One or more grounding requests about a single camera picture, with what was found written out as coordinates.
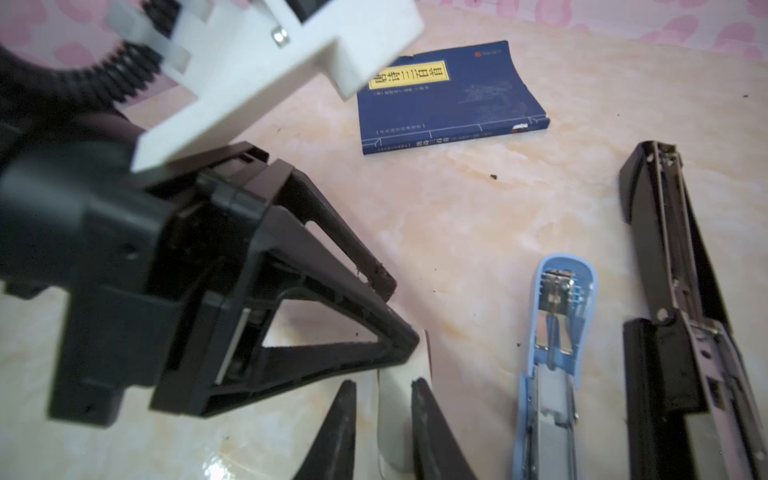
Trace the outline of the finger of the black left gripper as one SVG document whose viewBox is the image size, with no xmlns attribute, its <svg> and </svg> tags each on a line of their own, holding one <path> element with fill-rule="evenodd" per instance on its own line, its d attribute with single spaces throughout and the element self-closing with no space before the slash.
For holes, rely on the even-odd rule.
<svg viewBox="0 0 768 480">
<path fill-rule="evenodd" d="M 331 205 L 315 183 L 301 170 L 291 167 L 291 173 L 281 188 L 277 203 L 290 211 L 301 224 L 314 222 L 352 261 L 362 273 L 367 285 L 388 302 L 397 282 L 384 265 L 367 248 L 340 213 Z"/>
<path fill-rule="evenodd" d="M 396 283 L 365 247 L 345 266 L 317 239 L 259 241 L 220 262 L 150 406 L 212 417 L 333 376 L 404 363 L 419 337 L 387 304 Z"/>
</svg>

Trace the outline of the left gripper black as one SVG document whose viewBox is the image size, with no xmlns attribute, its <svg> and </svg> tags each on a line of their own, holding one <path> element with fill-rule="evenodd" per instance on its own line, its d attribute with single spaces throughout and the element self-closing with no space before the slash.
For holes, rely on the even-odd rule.
<svg viewBox="0 0 768 480">
<path fill-rule="evenodd" d="M 280 170 L 248 143 L 133 174 L 138 128 L 116 113 L 1 118 L 1 276 L 9 295 L 70 300 L 49 397 L 52 419 L 108 427 L 125 390 L 152 408 L 210 417 L 282 390 L 280 348 L 223 366 L 224 320 L 255 286 L 236 255 L 227 193 Z"/>
</svg>

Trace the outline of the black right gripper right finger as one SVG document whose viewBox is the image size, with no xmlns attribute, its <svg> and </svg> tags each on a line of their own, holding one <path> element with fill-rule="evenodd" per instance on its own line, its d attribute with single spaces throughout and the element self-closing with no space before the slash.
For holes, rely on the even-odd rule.
<svg viewBox="0 0 768 480">
<path fill-rule="evenodd" d="M 411 385 L 411 418 L 417 479 L 476 479 L 424 378 Z"/>
</svg>

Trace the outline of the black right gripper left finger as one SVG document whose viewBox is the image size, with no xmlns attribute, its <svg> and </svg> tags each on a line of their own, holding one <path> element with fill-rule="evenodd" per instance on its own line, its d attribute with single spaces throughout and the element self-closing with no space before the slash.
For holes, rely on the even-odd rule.
<svg viewBox="0 0 768 480">
<path fill-rule="evenodd" d="M 357 387 L 345 380 L 297 473 L 295 480 L 350 480 L 354 476 Z"/>
</svg>

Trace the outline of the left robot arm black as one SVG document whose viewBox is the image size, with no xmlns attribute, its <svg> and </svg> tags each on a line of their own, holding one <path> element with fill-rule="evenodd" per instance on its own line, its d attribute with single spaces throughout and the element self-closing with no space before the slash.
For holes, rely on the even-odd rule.
<svg viewBox="0 0 768 480">
<path fill-rule="evenodd" d="M 411 45 L 412 1 L 144 1 L 87 67 L 1 53 L 1 278 L 69 303 L 48 413 L 107 427 L 132 386 L 218 415 L 399 365 L 396 283 L 309 177 L 240 140 L 314 75 L 342 98 Z"/>
</svg>

